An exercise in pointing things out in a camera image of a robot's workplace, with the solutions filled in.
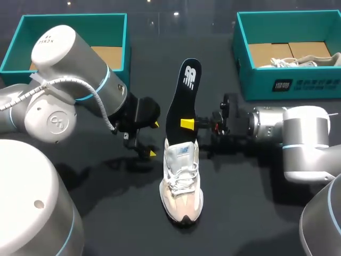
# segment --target shoe tongue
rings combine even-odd
[[[166,151],[170,171],[176,174],[182,167],[191,167],[194,161],[194,144],[185,142],[169,146]]]

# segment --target cardboard box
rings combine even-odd
[[[238,12],[232,48],[244,98],[341,98],[341,67],[261,68],[271,58],[329,57],[341,52],[340,31],[338,10]],[[276,47],[283,47],[281,53]]]
[[[33,46],[43,33],[58,25],[71,26],[129,88],[131,47],[127,14],[23,15],[0,66],[6,86],[29,83],[36,72]]]

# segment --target robotic arm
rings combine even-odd
[[[32,62],[38,72],[27,84],[0,90],[0,133],[27,132],[48,143],[70,136],[76,126],[75,104],[102,117],[113,133],[124,133],[124,145],[140,157],[155,155],[137,135],[157,128],[159,105],[137,98],[107,64],[69,26],[47,31],[35,44]]]
[[[278,144],[283,150],[285,177],[295,183],[328,184],[341,173],[341,145],[329,147],[330,117],[324,109],[256,107],[247,113],[229,94],[220,108],[210,119],[181,120],[181,126],[209,128],[218,138]]]

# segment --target shoe insole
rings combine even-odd
[[[180,127],[181,119],[196,119],[196,96],[201,79],[201,64],[197,59],[186,59],[180,68],[173,101],[166,119],[166,136],[169,145],[197,139],[198,131]]]

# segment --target black table surface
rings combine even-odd
[[[225,92],[239,93],[231,54],[231,36],[154,38],[132,42],[131,91],[153,97],[161,106],[160,128],[144,129],[142,139],[160,148],[150,163],[140,163],[100,118],[78,109],[72,137],[58,145],[37,142],[23,134],[2,135],[40,149],[56,166],[84,223],[85,256],[109,255],[304,255],[298,223],[314,189],[285,182],[280,152],[218,154],[200,152],[204,208],[200,221],[179,229],[167,219],[160,196],[163,178],[165,120],[186,58],[202,64],[196,99],[199,116],[219,108]],[[339,101],[277,101],[240,106],[321,106],[329,113]],[[340,117],[331,118],[330,145],[341,143]]]

